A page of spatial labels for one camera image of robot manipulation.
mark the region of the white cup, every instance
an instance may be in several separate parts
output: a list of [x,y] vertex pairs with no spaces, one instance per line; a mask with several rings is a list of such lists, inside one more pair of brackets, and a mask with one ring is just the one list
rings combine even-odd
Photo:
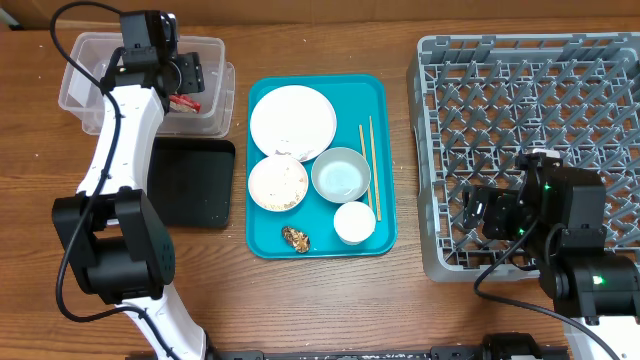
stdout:
[[336,211],[333,227],[342,242],[358,245],[373,234],[376,216],[368,205],[358,201],[348,202]]

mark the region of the small brown food item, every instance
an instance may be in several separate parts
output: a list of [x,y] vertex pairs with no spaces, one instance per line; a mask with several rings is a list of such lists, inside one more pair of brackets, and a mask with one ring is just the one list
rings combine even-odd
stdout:
[[282,236],[287,240],[287,243],[293,246],[297,252],[304,254],[311,248],[311,240],[309,236],[300,230],[296,230],[291,226],[285,226],[282,228]]

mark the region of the white plate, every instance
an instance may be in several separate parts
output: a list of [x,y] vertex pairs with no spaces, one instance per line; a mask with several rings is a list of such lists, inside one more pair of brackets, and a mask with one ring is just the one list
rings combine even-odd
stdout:
[[265,155],[304,162],[326,150],[338,125],[333,106],[317,90],[289,85],[272,90],[251,114],[251,137]]
[[289,155],[262,159],[249,175],[249,195],[265,210],[291,210],[304,199],[309,176],[302,164]]

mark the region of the red object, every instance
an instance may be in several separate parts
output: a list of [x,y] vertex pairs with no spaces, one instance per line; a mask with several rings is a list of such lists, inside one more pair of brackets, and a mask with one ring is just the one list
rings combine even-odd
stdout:
[[196,113],[200,112],[200,103],[193,101],[193,99],[187,95],[169,95],[169,101],[194,109]]

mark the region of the gray bowl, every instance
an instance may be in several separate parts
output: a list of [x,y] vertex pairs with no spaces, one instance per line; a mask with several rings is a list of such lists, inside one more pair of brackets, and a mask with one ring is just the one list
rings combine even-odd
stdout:
[[359,199],[367,191],[371,170],[359,152],[333,148],[320,154],[313,163],[311,182],[320,196],[344,204]]

